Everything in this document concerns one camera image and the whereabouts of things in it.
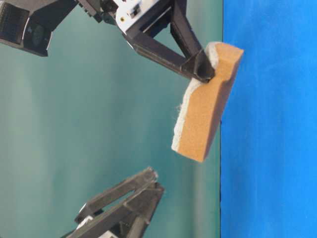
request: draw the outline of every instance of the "gripper jaw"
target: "gripper jaw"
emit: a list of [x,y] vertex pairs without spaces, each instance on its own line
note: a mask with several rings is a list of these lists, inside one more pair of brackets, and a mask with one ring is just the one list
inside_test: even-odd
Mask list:
[[[105,206],[133,192],[117,205]],[[141,238],[164,193],[152,168],[130,177],[88,201],[75,218],[76,230],[63,238]]]
[[[32,5],[37,0],[28,0]],[[35,11],[0,0],[0,42],[39,56],[48,56],[52,32],[76,5],[116,25],[140,55],[189,79],[207,83],[214,69],[186,18],[186,0],[42,0]],[[155,36],[170,25],[183,52],[177,54]]]

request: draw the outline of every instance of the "blue backdrop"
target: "blue backdrop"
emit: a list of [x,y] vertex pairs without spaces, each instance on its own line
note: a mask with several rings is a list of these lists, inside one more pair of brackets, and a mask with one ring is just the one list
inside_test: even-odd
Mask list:
[[223,238],[317,237],[316,1],[225,0],[245,50],[222,121]]

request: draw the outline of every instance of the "sponge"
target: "sponge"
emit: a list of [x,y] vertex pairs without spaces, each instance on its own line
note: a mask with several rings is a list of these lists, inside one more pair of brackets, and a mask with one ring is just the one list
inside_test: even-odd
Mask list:
[[203,162],[219,126],[243,50],[219,42],[206,49],[215,77],[203,84],[192,79],[183,97],[174,128],[172,150]]

